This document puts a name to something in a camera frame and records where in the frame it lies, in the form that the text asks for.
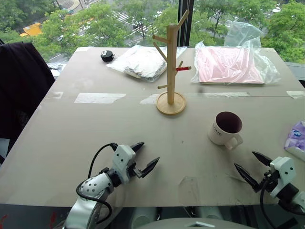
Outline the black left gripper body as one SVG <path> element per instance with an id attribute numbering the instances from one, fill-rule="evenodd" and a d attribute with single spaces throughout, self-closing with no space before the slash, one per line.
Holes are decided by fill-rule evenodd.
<path id="1" fill-rule="evenodd" d="M 136 162 L 133 162 L 128 168 L 127 168 L 127 175 L 129 178 L 132 177 L 138 177 L 141 178 L 141 170 L 139 170 L 136 167 Z"/>

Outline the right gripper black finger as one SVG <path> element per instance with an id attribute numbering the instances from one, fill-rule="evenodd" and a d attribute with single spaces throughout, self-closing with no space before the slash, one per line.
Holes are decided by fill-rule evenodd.
<path id="1" fill-rule="evenodd" d="M 270 159 L 269 157 L 263 155 L 262 153 L 256 152 L 256 151 L 252 151 L 252 154 L 265 166 L 270 166 L 272 159 Z"/>
<path id="2" fill-rule="evenodd" d="M 253 177 L 251 177 L 251 175 L 241 165 L 234 163 L 234 166 L 240 176 L 251 186 L 255 193 L 260 191 L 259 183 Z"/>

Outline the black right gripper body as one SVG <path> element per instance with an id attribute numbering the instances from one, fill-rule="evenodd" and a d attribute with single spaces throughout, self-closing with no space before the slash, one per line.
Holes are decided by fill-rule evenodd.
<path id="1" fill-rule="evenodd" d="M 260 183 L 260 189 L 262 189 L 264 184 L 266 183 L 265 190 L 273 191 L 274 188 L 278 185 L 278 178 L 279 178 L 278 171 L 272 172 L 271 170 L 268 170 L 267 172 L 264 173 L 264 178 Z"/>

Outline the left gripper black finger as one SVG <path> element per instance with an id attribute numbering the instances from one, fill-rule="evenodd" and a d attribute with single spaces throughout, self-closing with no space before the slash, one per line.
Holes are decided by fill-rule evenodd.
<path id="1" fill-rule="evenodd" d="M 136 153 L 138 150 L 140 150 L 144 145 L 144 142 L 139 142 L 134 145 L 131 145 L 130 148 Z"/>
<path id="2" fill-rule="evenodd" d="M 146 168 L 144 170 L 141 170 L 141 176 L 140 178 L 144 178 L 145 176 L 147 176 L 157 165 L 158 161 L 159 161 L 159 157 L 155 158 L 154 160 L 152 160 L 151 162 L 149 162 L 146 166 Z"/>

